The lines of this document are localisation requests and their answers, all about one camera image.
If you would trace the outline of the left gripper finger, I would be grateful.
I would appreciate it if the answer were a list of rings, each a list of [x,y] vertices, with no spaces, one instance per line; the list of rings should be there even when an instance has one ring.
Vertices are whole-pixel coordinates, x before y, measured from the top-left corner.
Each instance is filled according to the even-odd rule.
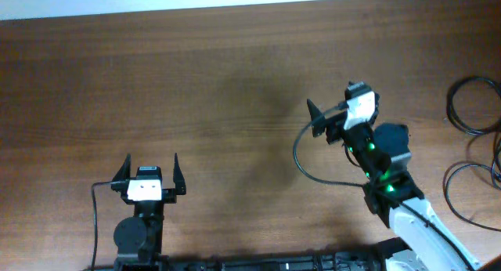
[[[124,163],[119,168],[115,176],[112,178],[112,182],[126,182],[131,177],[131,162],[132,157],[131,154],[127,154],[124,159]]]
[[[186,181],[180,168],[178,155],[175,154],[173,168],[173,182],[175,184],[175,192],[177,195],[186,195]]]

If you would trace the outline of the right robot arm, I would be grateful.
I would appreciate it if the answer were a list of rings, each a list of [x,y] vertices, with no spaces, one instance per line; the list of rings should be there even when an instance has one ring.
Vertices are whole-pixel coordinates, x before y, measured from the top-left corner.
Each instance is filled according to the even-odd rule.
[[[481,263],[450,232],[407,169],[411,158],[404,125],[373,125],[378,98],[347,99],[329,117],[307,102],[314,137],[343,141],[367,181],[360,185],[370,212],[395,233],[378,246],[383,270],[479,270]]]

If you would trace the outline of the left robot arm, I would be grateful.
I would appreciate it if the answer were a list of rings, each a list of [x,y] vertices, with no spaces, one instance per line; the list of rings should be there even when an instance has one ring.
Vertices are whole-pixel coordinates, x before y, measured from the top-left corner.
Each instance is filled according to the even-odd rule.
[[[134,207],[133,216],[120,221],[114,230],[117,246],[115,270],[169,270],[167,258],[161,255],[164,227],[164,206],[175,204],[186,194],[186,181],[174,158],[174,186],[163,187],[161,168],[142,166],[131,175],[131,157],[127,156],[112,178],[111,189],[120,194],[127,205]]]

